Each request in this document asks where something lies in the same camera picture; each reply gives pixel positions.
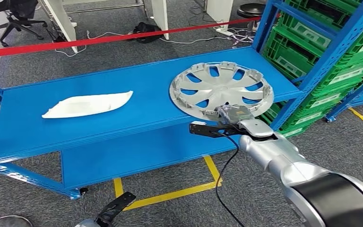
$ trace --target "electrical cable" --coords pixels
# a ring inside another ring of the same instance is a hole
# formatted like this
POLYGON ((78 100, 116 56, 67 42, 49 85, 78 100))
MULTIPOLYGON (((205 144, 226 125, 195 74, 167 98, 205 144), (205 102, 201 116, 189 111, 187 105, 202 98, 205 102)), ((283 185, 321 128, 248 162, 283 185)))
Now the electrical cable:
POLYGON ((25 221, 30 227, 34 227, 34 225, 31 223, 31 221, 29 221, 28 219, 26 219, 25 217, 22 217, 22 216, 8 215, 8 216, 0 217, 0 220, 4 219, 4 218, 18 218, 18 219, 21 219, 21 220, 25 221))
POLYGON ((83 49, 83 50, 81 50, 81 51, 77 51, 77 53, 74 53, 74 54, 72 54, 72 55, 69 55, 69 54, 67 54, 66 52, 63 52, 63 51, 58 51, 57 49, 55 49, 55 52, 63 53, 63 54, 65 54, 66 56, 68 56, 69 58, 71 58, 71 57, 76 56, 78 53, 81 53, 81 52, 85 51, 86 49, 87 49, 87 45, 84 45, 84 49, 83 49))
POLYGON ((227 160, 226 164, 223 166, 222 170, 220 171, 220 174, 219 174, 219 177, 218 177, 218 180, 216 181, 216 186, 215 186, 215 192, 216 192, 216 197, 217 199, 219 200, 219 202, 222 204, 222 206, 226 209, 227 212, 229 212, 229 214, 234 218, 234 220, 237 221, 237 223, 239 223, 239 225, 241 227, 245 227, 245 225, 233 214, 233 212, 231 212, 229 210, 229 208, 226 206, 226 204, 222 201, 222 199, 220 198, 219 196, 219 193, 218 193, 218 185, 219 185, 219 181, 220 179, 222 178, 222 175, 223 175, 223 172, 225 171, 227 165, 230 163, 230 161, 239 153, 239 145, 236 143, 236 141, 234 141, 230 136, 226 135, 226 134, 223 134, 221 132, 213 132, 215 134, 218 134, 218 135, 221 135, 223 137, 226 137, 228 138, 235 146, 236 146, 236 151, 235 153, 229 158, 229 160, 227 160))
POLYGON ((207 15, 207 14, 204 12, 204 10, 203 10, 203 8, 201 6, 192 6, 192 7, 190 7, 189 12, 194 15, 194 16, 187 19, 187 22, 189 23, 190 26, 198 26, 196 23, 197 23, 197 19, 198 19, 199 15, 202 15, 202 17, 201 17, 202 21, 223 23, 223 20, 207 20, 207 19, 205 19, 205 15, 207 15))
POLYGON ((175 43, 175 44, 193 44, 195 42, 198 42, 198 41, 209 41, 209 40, 213 40, 213 39, 230 39, 229 37, 225 37, 225 38, 222 38, 222 37, 212 37, 212 38, 209 38, 209 39, 197 39, 197 40, 194 40, 192 42, 189 42, 189 43, 185 43, 185 42, 177 42, 177 41, 172 41, 172 40, 165 40, 163 38, 159 38, 160 40, 164 41, 164 42, 168 42, 168 43, 175 43))
POLYGON ((88 30, 87 30, 87 38, 88 38, 88 39, 97 39, 97 38, 102 37, 102 36, 104 36, 104 35, 106 35, 106 34, 112 34, 112 35, 122 35, 122 34, 113 33, 113 32, 105 32, 105 33, 103 33, 102 35, 99 35, 99 36, 94 37, 94 38, 90 38, 90 31, 88 31, 88 30))

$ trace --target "cable on floor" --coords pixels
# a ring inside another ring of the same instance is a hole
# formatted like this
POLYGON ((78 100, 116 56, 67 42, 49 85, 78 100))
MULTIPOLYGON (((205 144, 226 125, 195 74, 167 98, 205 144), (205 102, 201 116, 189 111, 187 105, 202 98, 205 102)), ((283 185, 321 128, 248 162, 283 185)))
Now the cable on floor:
POLYGON ((201 17, 201 20, 202 21, 205 21, 205 22, 217 22, 217 23, 220 22, 220 23, 223 23, 223 20, 207 20, 207 19, 205 19, 205 15, 207 15, 207 14, 204 12, 204 10, 203 10, 203 8, 201 6, 192 6, 192 7, 190 7, 189 8, 189 12, 194 15, 194 16, 192 16, 192 17, 190 17, 190 18, 187 19, 187 22, 189 23, 190 26, 198 26, 196 23, 197 23, 197 20, 198 20, 198 16, 199 15, 202 15, 202 17, 201 17), (195 19, 195 23, 194 24, 191 22, 191 19, 193 19, 193 18, 195 19))
POLYGON ((164 41, 164 42, 168 42, 168 43, 174 43, 174 44, 193 44, 195 42, 198 42, 198 41, 209 41, 209 40, 213 40, 213 39, 230 39, 230 37, 225 37, 225 38, 222 38, 222 37, 212 37, 212 38, 209 38, 209 39, 197 39, 197 40, 194 40, 192 42, 188 42, 188 43, 185 43, 185 42, 177 42, 177 41, 172 41, 172 40, 166 40, 166 39, 163 39, 163 38, 159 38, 160 40, 164 41))
MULTIPOLYGON (((91 38, 90 37, 90 31, 87 30, 87 38, 88 39, 97 39, 97 38, 100 38, 106 34, 112 34, 112 35, 123 35, 123 34, 118 34, 118 33, 113 33, 113 32, 105 32, 103 33, 102 35, 99 35, 97 37, 93 37, 91 38)), ((163 38, 159 38, 160 40, 164 41, 164 42, 167 42, 167 43, 174 43, 174 44, 193 44, 195 42, 198 42, 198 41, 209 41, 209 40, 213 40, 213 39, 230 39, 229 37, 212 37, 212 38, 208 38, 208 39, 197 39, 197 40, 194 40, 192 42, 177 42, 177 41, 172 41, 172 40, 166 40, 166 39, 163 39, 163 38)))
POLYGON ((102 36, 104 36, 104 35, 106 35, 106 34, 112 34, 112 35, 123 35, 123 34, 118 34, 118 33, 113 33, 113 32, 105 32, 105 33, 103 33, 102 35, 99 35, 99 36, 97 36, 97 37, 91 38, 91 37, 90 37, 90 31, 88 31, 88 30, 87 30, 87 38, 88 38, 88 39, 97 39, 97 38, 100 38, 100 37, 102 37, 102 36))
POLYGON ((219 200, 219 202, 222 204, 222 206, 226 209, 227 212, 229 212, 229 214, 234 218, 234 220, 236 220, 237 223, 239 223, 239 225, 241 227, 245 227, 244 224, 233 214, 233 212, 230 211, 230 209, 226 206, 226 204, 222 201, 222 199, 219 196, 219 192, 218 192, 218 185, 219 185, 219 181, 222 178, 223 172, 225 171, 227 165, 230 163, 230 161, 239 153, 239 145, 236 143, 236 141, 234 141, 230 136, 223 134, 221 132, 214 132, 215 134, 221 135, 223 137, 228 138, 235 146, 236 146, 236 151, 235 153, 229 158, 229 160, 227 160, 225 166, 223 166, 222 170, 220 171, 218 180, 216 181, 216 186, 215 186, 215 192, 216 192, 216 197, 219 200))

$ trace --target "shelf caster wheel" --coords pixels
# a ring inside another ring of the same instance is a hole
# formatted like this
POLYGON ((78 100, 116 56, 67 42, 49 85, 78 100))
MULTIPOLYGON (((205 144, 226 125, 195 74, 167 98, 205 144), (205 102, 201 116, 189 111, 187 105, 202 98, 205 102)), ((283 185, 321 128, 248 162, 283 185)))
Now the shelf caster wheel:
POLYGON ((88 188, 80 188, 80 195, 85 195, 88 192, 88 188))

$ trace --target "shelf leg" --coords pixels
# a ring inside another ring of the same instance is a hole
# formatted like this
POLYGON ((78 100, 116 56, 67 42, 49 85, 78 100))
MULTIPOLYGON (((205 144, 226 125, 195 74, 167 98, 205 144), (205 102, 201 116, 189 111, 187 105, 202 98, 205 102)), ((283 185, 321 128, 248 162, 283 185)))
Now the shelf leg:
POLYGON ((71 199, 78 199, 81 197, 80 191, 77 189, 66 190, 62 183, 56 182, 48 177, 31 172, 11 163, 0 164, 0 174, 69 196, 71 199))

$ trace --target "black chair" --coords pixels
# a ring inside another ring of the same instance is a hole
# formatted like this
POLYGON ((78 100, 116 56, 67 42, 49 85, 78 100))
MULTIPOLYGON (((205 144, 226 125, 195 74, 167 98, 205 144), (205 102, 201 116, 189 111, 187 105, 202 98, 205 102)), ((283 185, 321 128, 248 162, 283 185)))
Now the black chair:
MULTIPOLYGON (((261 17, 264 13, 265 4, 262 3, 247 3, 241 5, 237 10, 237 15, 244 18, 254 18, 261 17)), ((239 42, 252 43, 255 32, 254 27, 258 26, 257 21, 250 21, 247 24, 247 30, 245 30, 245 35, 240 35, 238 32, 234 33, 232 37, 236 40, 234 45, 239 42)))
POLYGON ((3 25, 0 25, 0 29, 2 28, 6 28, 4 33, 2 34, 2 36, 0 37, 0 43, 2 44, 2 46, 7 47, 8 44, 5 43, 3 40, 6 38, 6 36, 8 36, 8 34, 15 28, 17 31, 26 31, 29 32, 31 34, 34 34, 35 36, 37 36, 37 39, 39 40, 43 40, 43 37, 40 36, 39 34, 31 31, 30 29, 24 27, 23 25, 31 25, 31 24, 42 24, 43 27, 48 27, 47 23, 45 21, 41 21, 41 20, 17 20, 12 18, 13 14, 12 13, 8 13, 6 12, 6 10, 10 9, 10 1, 6 1, 6 4, 0 4, 0 12, 5 12, 7 14, 7 19, 8 19, 8 23, 5 23, 3 25))

